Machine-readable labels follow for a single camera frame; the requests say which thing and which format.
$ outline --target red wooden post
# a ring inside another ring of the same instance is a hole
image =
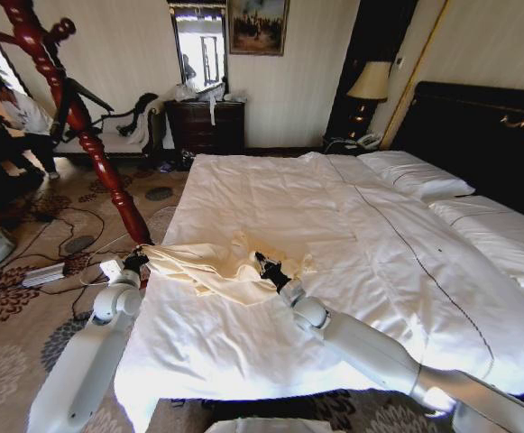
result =
[[[59,106],[65,69],[57,57],[57,45],[75,32],[75,25],[63,18],[47,32],[33,11],[32,0],[0,0],[0,5],[13,25],[15,44],[32,57],[35,68],[51,87],[55,105]],[[68,123],[75,131],[83,131],[91,123],[89,112],[80,97],[69,106]],[[107,159],[101,140],[93,132],[85,131],[79,134],[79,143],[93,161],[97,176],[109,189],[111,201],[117,207],[129,235],[138,244],[150,244],[152,240],[147,225],[132,197],[125,191],[119,174]]]

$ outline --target cream cloth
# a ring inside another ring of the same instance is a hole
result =
[[[296,261],[244,232],[234,233],[228,246],[145,245],[142,251],[153,272],[192,283],[198,296],[215,293],[243,305],[264,302],[276,294],[276,287],[260,277],[256,252],[281,262],[281,271],[290,278],[313,271],[309,254]]]

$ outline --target robotic arm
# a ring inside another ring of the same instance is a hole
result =
[[[97,411],[127,343],[142,302],[134,253],[121,275],[99,292],[85,327],[68,342],[31,406],[28,433],[78,433]]]
[[[309,297],[281,264],[257,253],[262,278],[271,280],[299,327],[321,340],[380,386],[404,392],[423,406],[454,411],[455,431],[524,433],[524,403],[469,374],[442,371],[414,360],[397,341]],[[70,340],[31,407],[29,433],[77,433],[106,393],[141,304],[140,266],[134,253],[121,275],[102,290],[85,328]]]
[[[430,409],[454,411],[455,431],[524,432],[524,403],[469,374],[426,367],[393,338],[308,297],[280,263],[256,254],[299,327],[320,339],[353,368],[382,387],[408,394]]]

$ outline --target black headboard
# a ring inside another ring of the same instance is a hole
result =
[[[524,90],[422,81],[391,149],[441,167],[476,194],[524,214],[523,121]]]

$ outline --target lampshade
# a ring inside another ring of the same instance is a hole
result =
[[[347,95],[360,99],[386,99],[390,66],[388,61],[368,61]]]

